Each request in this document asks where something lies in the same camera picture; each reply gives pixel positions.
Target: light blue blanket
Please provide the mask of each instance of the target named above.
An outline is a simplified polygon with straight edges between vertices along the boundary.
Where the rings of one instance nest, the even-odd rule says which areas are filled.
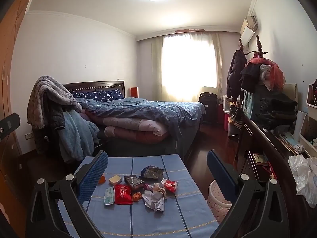
[[[86,157],[79,168],[92,160],[93,157]],[[143,199],[132,205],[103,205],[105,190],[112,186],[109,178],[119,175],[121,184],[125,184],[123,176],[138,176],[148,165],[164,169],[164,178],[179,182],[175,195],[168,192],[164,212],[154,212],[144,204]],[[177,154],[109,157],[105,177],[107,181],[97,185],[90,200],[83,203],[89,217],[105,238],[209,238],[218,227],[206,200]],[[69,234],[79,237],[62,200],[59,200],[58,206]]]
[[[85,98],[77,100],[84,109],[97,116],[161,122],[168,126],[169,133],[176,140],[182,137],[180,126],[193,126],[205,113],[203,104],[199,102],[156,102],[134,97],[104,102]]]
[[[73,159],[83,160],[91,156],[95,149],[94,143],[99,143],[98,127],[84,120],[75,110],[64,112],[65,129],[58,130],[61,156],[64,162]]]

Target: gray blanket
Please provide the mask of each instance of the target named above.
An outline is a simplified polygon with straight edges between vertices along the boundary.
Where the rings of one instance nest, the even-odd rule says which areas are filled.
[[[139,118],[161,122],[168,126],[169,133],[180,140],[180,126],[193,126],[205,113],[202,103],[155,102],[142,98],[124,98],[99,102],[77,98],[82,107],[101,117]]]
[[[48,99],[70,109],[81,111],[82,107],[72,94],[58,81],[50,76],[39,77],[35,82],[27,108],[28,124],[42,129],[47,124],[43,109],[43,94],[46,92]]]
[[[60,137],[60,151],[64,162],[72,159],[81,161],[86,156],[91,156],[94,143],[98,144],[98,127],[84,120],[75,110],[64,112],[65,129],[58,130]]]

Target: sheer curtain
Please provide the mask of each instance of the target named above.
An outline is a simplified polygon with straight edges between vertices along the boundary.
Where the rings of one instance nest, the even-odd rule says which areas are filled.
[[[190,32],[152,41],[153,98],[197,102],[201,92],[219,94],[221,53],[214,32]]]

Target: star-patterned pillowcase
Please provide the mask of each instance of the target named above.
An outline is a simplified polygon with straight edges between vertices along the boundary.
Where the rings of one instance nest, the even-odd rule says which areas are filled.
[[[111,101],[123,98],[120,89],[90,92],[70,91],[70,93],[74,96],[74,98],[81,97],[86,99],[93,99],[96,101]]]

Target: black suitcase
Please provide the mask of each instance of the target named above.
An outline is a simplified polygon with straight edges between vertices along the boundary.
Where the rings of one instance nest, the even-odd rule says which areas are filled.
[[[204,123],[215,124],[217,122],[217,95],[209,92],[200,94],[199,102],[205,107],[206,113],[202,116]]]

